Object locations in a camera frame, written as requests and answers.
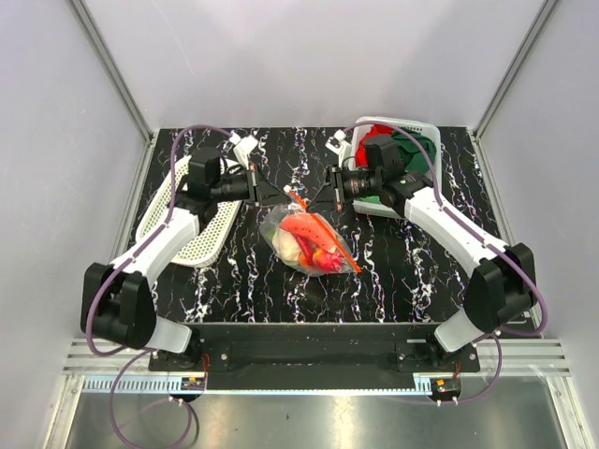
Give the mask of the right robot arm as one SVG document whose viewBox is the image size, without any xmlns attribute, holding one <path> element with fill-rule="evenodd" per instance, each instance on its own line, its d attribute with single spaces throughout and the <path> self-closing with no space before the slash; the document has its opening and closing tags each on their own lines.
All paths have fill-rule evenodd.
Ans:
<svg viewBox="0 0 599 449">
<path fill-rule="evenodd" d="M 309 206 L 342 210 L 350 202 L 377 196 L 400 217 L 419 226 L 441 244 L 469 277 L 462 308 L 433 333 L 425 359 L 436 370 L 449 369 L 469 343 L 493 334 L 539 304 L 532 251 L 510 246 L 484 232 L 439 193 L 426 175 L 408 172 L 385 136 L 365 146 L 367 165 L 330 166 Z"/>
</svg>

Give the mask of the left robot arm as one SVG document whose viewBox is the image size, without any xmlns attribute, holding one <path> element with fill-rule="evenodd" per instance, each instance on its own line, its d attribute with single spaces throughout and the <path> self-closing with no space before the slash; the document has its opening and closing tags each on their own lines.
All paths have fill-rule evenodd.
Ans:
<svg viewBox="0 0 599 449">
<path fill-rule="evenodd" d="M 187 173 L 171 183 L 163 221 L 140 242 L 108 264 L 93 263 L 84 274 L 80 326 L 89 348 L 96 338 L 119 350 L 161 350 L 183 370 L 201 361 L 202 348 L 190 327 L 156 314 L 151 289 L 175 255 L 216 217 L 222 203 L 244 201 L 256 207 L 284 204 L 289 197 L 267 180 L 258 165 L 227 168 L 218 151 L 192 155 Z"/>
</svg>

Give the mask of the clear zip top bag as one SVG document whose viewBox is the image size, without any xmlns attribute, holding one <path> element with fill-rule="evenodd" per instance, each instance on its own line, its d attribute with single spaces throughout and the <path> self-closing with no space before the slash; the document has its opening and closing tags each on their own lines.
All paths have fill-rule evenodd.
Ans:
<svg viewBox="0 0 599 449">
<path fill-rule="evenodd" d="M 360 273 L 345 240 L 290 187 L 289 202 L 273 207 L 259 227 L 262 238 L 285 265 L 310 277 Z"/>
</svg>

